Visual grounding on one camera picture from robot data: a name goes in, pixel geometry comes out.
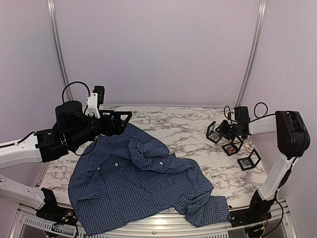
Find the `orange rimmed round brooch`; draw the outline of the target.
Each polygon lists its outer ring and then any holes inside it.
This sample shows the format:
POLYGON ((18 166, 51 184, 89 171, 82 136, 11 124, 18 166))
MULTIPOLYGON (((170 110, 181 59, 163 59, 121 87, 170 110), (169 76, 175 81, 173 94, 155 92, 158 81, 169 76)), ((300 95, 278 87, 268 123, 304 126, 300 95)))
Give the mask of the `orange rimmed round brooch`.
POLYGON ((235 152, 234 148, 231 148, 231 147, 228 147, 228 148, 227 148, 227 151, 230 152, 230 153, 235 152))

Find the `brown round brooch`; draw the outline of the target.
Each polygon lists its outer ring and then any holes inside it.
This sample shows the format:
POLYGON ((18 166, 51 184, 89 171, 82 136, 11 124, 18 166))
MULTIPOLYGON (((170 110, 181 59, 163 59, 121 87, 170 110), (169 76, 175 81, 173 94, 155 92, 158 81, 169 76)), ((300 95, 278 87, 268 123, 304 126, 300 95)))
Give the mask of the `brown round brooch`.
POLYGON ((210 135, 210 138, 213 139, 213 140, 218 140, 219 136, 217 134, 215 134, 215 133, 212 133, 210 135))

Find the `blue checked shirt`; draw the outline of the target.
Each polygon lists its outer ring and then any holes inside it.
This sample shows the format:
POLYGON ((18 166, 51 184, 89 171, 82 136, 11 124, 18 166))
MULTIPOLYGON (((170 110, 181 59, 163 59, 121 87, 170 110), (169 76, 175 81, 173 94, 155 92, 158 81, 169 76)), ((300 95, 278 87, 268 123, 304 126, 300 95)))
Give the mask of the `blue checked shirt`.
POLYGON ((87 235, 125 226, 174 208, 196 227, 225 222, 224 196, 192 159, 129 124, 121 135, 100 136, 79 158, 68 186, 69 201, 87 235))

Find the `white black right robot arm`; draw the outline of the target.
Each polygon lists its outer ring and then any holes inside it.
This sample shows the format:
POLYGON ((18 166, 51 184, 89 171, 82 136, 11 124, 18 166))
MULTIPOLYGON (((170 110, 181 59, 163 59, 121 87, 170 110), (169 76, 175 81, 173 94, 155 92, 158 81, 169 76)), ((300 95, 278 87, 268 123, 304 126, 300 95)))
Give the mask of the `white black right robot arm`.
POLYGON ((234 123, 224 120, 214 132, 226 139, 276 133, 279 152, 266 180, 257 190, 261 201, 276 197, 276 192, 286 183, 292 167, 309 148, 311 141, 298 111, 276 111, 261 118, 242 118, 234 123))

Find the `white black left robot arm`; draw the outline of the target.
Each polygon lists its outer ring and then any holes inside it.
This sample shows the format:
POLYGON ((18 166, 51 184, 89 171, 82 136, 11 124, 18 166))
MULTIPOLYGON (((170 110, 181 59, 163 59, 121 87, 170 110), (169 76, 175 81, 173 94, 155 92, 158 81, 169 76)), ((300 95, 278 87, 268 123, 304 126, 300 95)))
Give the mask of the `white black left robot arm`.
MULTIPOLYGON (((55 109, 56 123, 53 128, 32 131, 24 138, 0 146, 0 167, 2 169, 28 163, 46 163, 76 153, 79 147, 89 141, 92 149, 100 135, 113 136, 124 132, 131 112, 99 110, 84 111, 79 101, 68 101, 55 109)), ((5 198, 43 211, 51 220, 59 220, 63 213, 52 190, 34 188, 18 183, 4 176, 0 178, 0 194, 5 198)))

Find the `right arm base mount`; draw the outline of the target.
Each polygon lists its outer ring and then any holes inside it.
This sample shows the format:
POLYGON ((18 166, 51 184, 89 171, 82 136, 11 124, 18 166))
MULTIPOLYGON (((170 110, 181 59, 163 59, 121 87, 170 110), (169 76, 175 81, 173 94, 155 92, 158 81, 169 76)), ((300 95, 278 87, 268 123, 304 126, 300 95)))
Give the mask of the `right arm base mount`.
POLYGON ((228 220, 232 227, 266 221, 272 217, 270 209, 274 202, 275 199, 262 200, 261 197, 255 193, 251 199, 249 208, 229 212, 228 220))

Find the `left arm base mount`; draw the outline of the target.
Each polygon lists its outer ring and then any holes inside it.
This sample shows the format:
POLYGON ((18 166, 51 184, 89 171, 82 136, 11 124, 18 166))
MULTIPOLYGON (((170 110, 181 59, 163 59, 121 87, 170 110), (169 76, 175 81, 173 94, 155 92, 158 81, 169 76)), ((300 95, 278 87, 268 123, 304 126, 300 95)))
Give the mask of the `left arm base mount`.
POLYGON ((77 225, 78 218, 73 209, 58 206, 56 197, 52 190, 41 188, 44 193, 44 205, 36 209, 36 216, 55 222, 56 225, 77 225))

